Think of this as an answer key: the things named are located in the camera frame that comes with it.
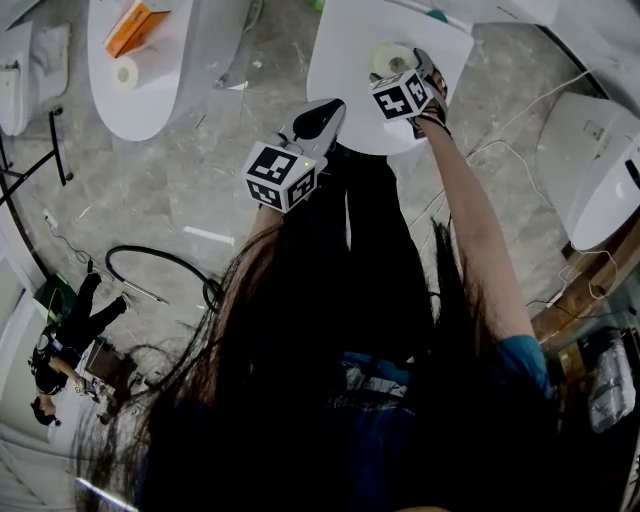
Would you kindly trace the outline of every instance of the black hose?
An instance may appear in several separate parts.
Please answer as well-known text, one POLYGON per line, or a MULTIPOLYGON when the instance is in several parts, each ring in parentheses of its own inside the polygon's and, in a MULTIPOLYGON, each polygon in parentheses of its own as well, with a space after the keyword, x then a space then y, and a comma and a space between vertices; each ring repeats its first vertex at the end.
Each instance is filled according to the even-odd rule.
POLYGON ((113 265, 111 265, 111 257, 118 252, 140 252, 143 254, 149 254, 151 256, 156 256, 157 258, 162 258, 165 260, 172 261, 173 263, 177 263, 183 268, 186 268, 189 272, 195 275, 200 281, 202 281, 202 296, 204 297, 204 301, 211 311, 214 313, 218 311, 216 307, 216 302, 220 299, 222 288, 220 287, 220 283, 213 279, 208 279, 202 272, 200 272, 196 267, 187 263, 185 260, 174 256, 168 252, 158 251, 156 249, 149 249, 148 247, 141 247, 139 245, 120 245, 118 247, 114 247, 111 249, 104 258, 105 265, 107 270, 115 277, 118 281, 124 284, 131 285, 130 281, 127 281, 124 277, 122 277, 118 272, 115 271, 113 265))

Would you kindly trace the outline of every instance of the black pants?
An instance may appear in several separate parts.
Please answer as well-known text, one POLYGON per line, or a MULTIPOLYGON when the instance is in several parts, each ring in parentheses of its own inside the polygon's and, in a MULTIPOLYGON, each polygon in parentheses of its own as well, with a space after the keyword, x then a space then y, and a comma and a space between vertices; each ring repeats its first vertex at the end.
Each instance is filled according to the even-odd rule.
POLYGON ((63 359, 74 368, 79 362, 82 354, 89 345, 112 323, 116 318, 127 310, 127 305, 122 297, 118 297, 105 309, 91 316, 93 307, 93 294, 100 284, 98 274, 89 274, 82 283, 78 292, 78 299, 73 310, 67 318, 62 321, 62 325, 56 331, 56 338, 65 347, 63 359))
POLYGON ((317 234, 317 250, 347 283, 345 350, 404 362, 427 331, 429 291, 418 250, 400 211, 396 178, 386 157, 338 146, 306 205, 285 216, 297 233, 317 234), (346 240, 345 194, 351 226, 346 240))

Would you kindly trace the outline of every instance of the black cable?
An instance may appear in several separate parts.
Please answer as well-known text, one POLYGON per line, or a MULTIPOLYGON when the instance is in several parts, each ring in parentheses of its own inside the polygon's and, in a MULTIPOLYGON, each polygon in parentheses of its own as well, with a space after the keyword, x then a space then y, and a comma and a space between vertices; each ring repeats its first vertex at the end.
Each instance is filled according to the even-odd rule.
POLYGON ((97 269, 100 275, 108 275, 107 272, 105 272, 102 268, 100 268, 98 265, 95 264, 95 262, 93 261, 93 258, 87 251, 83 251, 82 249, 76 249, 73 245, 71 245, 69 240, 67 240, 64 236, 57 234, 54 231, 54 227, 51 225, 51 222, 49 222, 48 217, 45 217, 44 221, 47 223, 47 226, 49 226, 49 231, 51 231, 51 235, 54 238, 57 238, 58 240, 62 240, 66 244, 66 246, 69 248, 69 250, 73 252, 76 259, 82 265, 88 265, 87 268, 91 267, 91 270, 88 270, 89 273, 93 270, 93 268, 95 268, 97 269))
POLYGON ((118 247, 114 247, 107 253, 107 255, 104 258, 104 262, 105 262, 105 265, 107 266, 107 270, 109 270, 109 272, 111 272, 111 274, 118 281, 125 284, 127 284, 128 281, 124 277, 122 277, 120 274, 118 274, 118 272, 115 271, 115 269, 113 268, 113 265, 111 264, 111 257, 114 254, 117 254, 119 252, 139 252, 142 254, 148 254, 150 256, 155 256, 157 258, 162 258, 168 261, 172 261, 173 263, 177 263, 178 265, 187 269, 189 272, 195 275, 198 279, 200 279, 200 281, 202 281, 203 283, 202 296, 204 297, 205 303, 207 304, 209 309, 214 313, 218 311, 218 308, 216 307, 215 303, 219 301, 222 293, 222 288, 220 287, 220 284, 213 279, 208 279, 196 267, 186 262, 185 260, 178 258, 177 256, 174 256, 173 254, 170 254, 168 252, 158 251, 157 249, 150 249, 148 247, 142 247, 139 245, 120 245, 118 247))
POLYGON ((576 320, 585 320, 587 318, 602 318, 603 316, 610 316, 610 315, 617 315, 618 313, 624 313, 625 311, 631 313, 632 315, 636 315, 638 312, 629 307, 629 308, 624 308, 624 309, 619 309, 618 311, 611 311, 610 313, 602 313, 600 315, 584 315, 584 316, 577 316, 574 315, 573 313, 571 313, 570 311, 567 311, 565 308, 563 308, 562 306, 559 306, 557 303, 552 302, 552 301, 548 301, 548 300, 532 300, 531 302, 529 302, 529 304, 527 304, 526 307, 531 306, 531 304, 551 304, 552 306, 558 308, 560 311, 566 313, 567 315, 575 318, 576 320))

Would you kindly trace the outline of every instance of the power outlet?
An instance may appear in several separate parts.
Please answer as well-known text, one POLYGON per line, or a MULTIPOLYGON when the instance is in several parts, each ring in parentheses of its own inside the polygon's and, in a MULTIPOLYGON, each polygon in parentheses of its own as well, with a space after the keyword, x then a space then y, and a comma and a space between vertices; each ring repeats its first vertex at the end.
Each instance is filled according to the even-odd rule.
POLYGON ((56 229, 58 227, 58 221, 55 219, 53 215, 51 215, 51 212, 45 209, 43 210, 42 213, 44 214, 45 222, 48 222, 53 229, 56 229))

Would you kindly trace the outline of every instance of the white bathroom fixture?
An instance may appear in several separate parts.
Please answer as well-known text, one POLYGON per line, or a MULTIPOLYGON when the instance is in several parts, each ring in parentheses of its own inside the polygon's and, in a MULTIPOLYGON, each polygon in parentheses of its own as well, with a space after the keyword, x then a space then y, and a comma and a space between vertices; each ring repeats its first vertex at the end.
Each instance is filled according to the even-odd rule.
POLYGON ((569 239, 591 249, 640 206, 640 120, 613 101, 564 93, 543 129, 537 164, 569 239))
POLYGON ((469 25, 479 23, 530 23, 551 25, 560 0, 393 0, 439 10, 447 17, 469 25))
POLYGON ((19 135, 35 107, 61 95, 69 78, 69 24, 34 30, 32 22, 0 33, 0 127, 19 135))
POLYGON ((347 105, 340 144, 372 155, 423 147, 407 121, 387 123, 369 94, 376 48, 402 44, 427 52, 440 69, 450 103, 467 62, 474 23, 549 24, 558 0, 326 0, 309 69, 309 100, 347 105), (428 16, 438 10, 447 22, 428 16))
POLYGON ((2 0, 0 2, 0 31, 12 27, 42 0, 2 0))
POLYGON ((126 0, 91 0, 89 74, 96 107, 118 137, 147 140, 170 121, 214 94, 213 86, 235 57, 250 0, 167 0, 171 13, 138 52, 144 76, 133 90, 117 82, 105 39, 131 5, 126 0))

